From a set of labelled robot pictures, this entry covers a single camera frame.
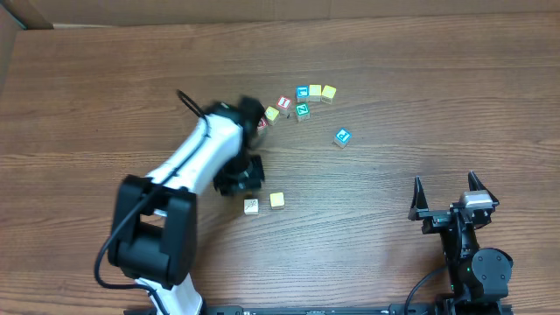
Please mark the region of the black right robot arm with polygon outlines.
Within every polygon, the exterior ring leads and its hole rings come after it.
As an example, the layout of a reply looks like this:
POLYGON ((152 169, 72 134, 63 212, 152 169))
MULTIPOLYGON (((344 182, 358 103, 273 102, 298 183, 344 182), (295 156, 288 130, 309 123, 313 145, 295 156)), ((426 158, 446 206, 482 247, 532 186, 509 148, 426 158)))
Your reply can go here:
POLYGON ((450 278, 451 293, 437 296, 428 306, 417 306, 416 314, 511 314, 512 307, 501 300, 508 296, 513 258, 498 248, 482 248, 476 231, 492 222, 491 215, 500 204, 477 175, 468 173, 469 190, 447 210, 431 210, 419 177, 408 214, 411 221, 423 223, 422 233, 438 234, 445 265, 420 280, 410 291, 402 312, 409 314, 415 293, 443 271, 450 278))

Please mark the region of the yellow K block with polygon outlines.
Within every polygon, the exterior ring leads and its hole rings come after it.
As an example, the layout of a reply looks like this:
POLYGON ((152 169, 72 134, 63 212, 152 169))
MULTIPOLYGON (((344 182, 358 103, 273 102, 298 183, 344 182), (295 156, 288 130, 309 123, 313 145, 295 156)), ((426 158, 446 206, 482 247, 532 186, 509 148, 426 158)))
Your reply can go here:
POLYGON ((269 196, 270 206, 273 210, 283 209, 285 206, 284 194, 274 192, 269 196))

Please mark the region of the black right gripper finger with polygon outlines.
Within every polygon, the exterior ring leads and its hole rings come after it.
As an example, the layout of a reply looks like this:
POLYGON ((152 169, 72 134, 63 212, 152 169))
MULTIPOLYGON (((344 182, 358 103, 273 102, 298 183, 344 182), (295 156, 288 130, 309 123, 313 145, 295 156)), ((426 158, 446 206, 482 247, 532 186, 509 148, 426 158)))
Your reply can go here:
POLYGON ((423 212, 428 210, 428 202, 425 197, 424 188, 419 176, 415 177, 413 198, 410 206, 411 212, 423 212))
POLYGON ((499 200, 482 184, 478 176, 474 171, 469 171, 468 175, 468 185, 471 191, 485 191, 490 197, 494 205, 499 204, 499 200))

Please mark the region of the plain white wooden block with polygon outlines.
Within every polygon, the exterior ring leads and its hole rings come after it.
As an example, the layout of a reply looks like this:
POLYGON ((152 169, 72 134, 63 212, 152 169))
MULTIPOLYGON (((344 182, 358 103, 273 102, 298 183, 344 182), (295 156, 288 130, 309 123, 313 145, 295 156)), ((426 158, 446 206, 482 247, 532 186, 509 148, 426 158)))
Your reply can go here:
POLYGON ((245 199, 243 212, 246 215, 257 215, 259 214, 259 202, 258 199, 245 199))

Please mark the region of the green N block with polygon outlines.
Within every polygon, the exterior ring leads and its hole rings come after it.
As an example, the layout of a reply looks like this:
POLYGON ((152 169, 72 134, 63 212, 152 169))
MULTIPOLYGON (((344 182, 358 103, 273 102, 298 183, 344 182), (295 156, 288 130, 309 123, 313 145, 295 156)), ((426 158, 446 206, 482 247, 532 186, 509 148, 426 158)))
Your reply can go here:
POLYGON ((310 111, 309 105, 306 102, 299 103, 295 107, 295 113, 296 113, 296 118, 299 122, 302 122, 304 120, 308 120, 308 119, 311 118, 311 111, 310 111))

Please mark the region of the blue P block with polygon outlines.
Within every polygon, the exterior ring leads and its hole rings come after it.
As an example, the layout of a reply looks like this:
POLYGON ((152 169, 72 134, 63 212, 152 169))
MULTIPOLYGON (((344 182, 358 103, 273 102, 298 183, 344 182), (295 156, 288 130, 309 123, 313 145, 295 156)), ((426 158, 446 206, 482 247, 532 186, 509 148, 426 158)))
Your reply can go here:
POLYGON ((334 136, 333 141, 341 148, 344 149, 352 138, 352 134, 344 128, 341 128, 334 136))

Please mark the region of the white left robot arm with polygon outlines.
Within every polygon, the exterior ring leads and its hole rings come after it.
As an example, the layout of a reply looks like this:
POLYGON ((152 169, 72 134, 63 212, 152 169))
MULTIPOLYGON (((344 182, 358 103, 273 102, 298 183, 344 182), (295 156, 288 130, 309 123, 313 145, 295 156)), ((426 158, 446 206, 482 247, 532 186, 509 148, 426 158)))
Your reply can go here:
POLYGON ((157 169, 144 177, 127 176, 119 186, 111 234, 94 263, 101 278, 102 258, 130 283, 125 290, 147 293, 149 314, 204 314, 204 298, 190 270, 197 249, 197 198, 208 185, 223 196, 252 193, 264 180, 260 156, 250 154, 265 109, 243 96, 237 105, 217 101, 201 108, 182 91, 178 98, 199 118, 192 134, 157 169))

